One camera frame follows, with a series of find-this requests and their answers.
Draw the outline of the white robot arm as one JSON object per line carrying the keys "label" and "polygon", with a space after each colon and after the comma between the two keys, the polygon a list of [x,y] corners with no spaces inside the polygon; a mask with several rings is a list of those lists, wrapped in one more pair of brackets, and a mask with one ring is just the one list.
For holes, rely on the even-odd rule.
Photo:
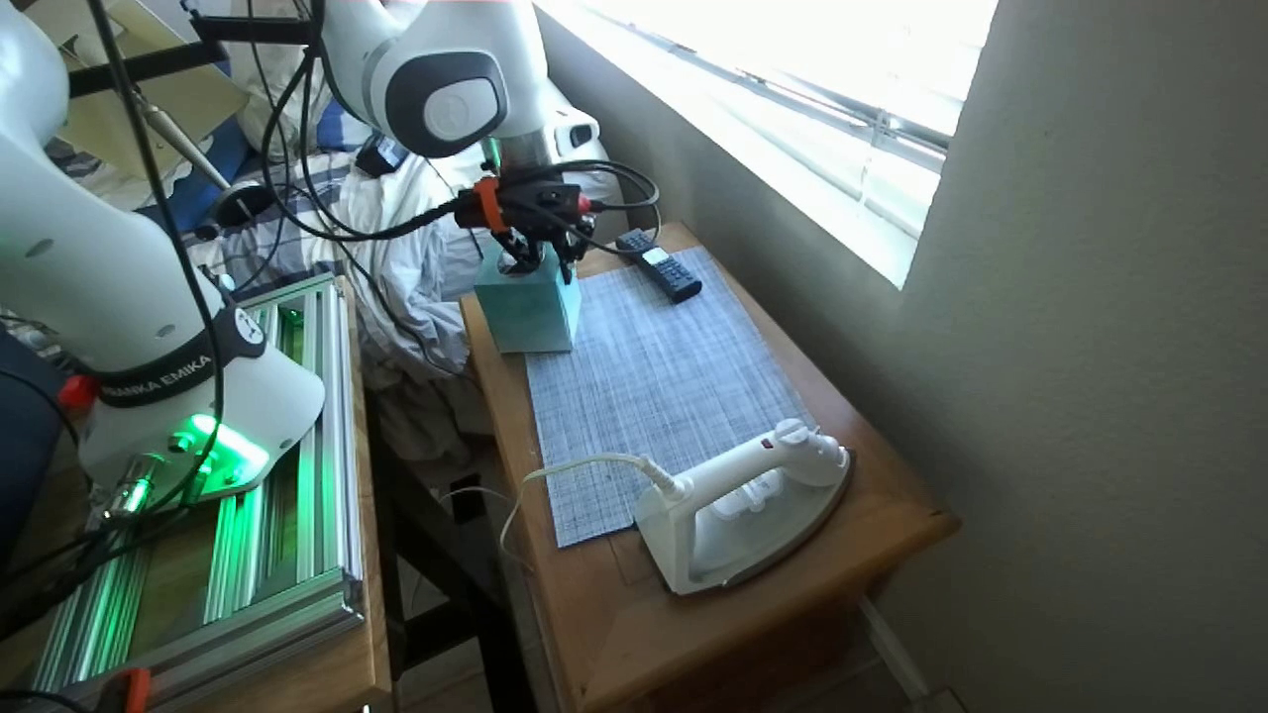
{"label": "white robot arm", "polygon": [[[304,45],[337,100],[422,160],[551,121],[533,0],[315,0]],[[68,179],[60,47],[0,4],[0,302],[48,326],[90,385],[80,465],[135,510],[237,496],[297,449],[327,381],[189,264],[177,235]]]}

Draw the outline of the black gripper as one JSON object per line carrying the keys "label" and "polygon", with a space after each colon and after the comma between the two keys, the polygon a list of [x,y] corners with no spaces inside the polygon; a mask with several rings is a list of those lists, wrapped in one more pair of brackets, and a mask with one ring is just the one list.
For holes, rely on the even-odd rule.
{"label": "black gripper", "polygon": [[488,228],[506,252],[505,269],[533,274],[535,252],[551,244],[566,286],[591,239],[585,215],[591,203],[555,165],[484,173],[457,197],[457,223]]}

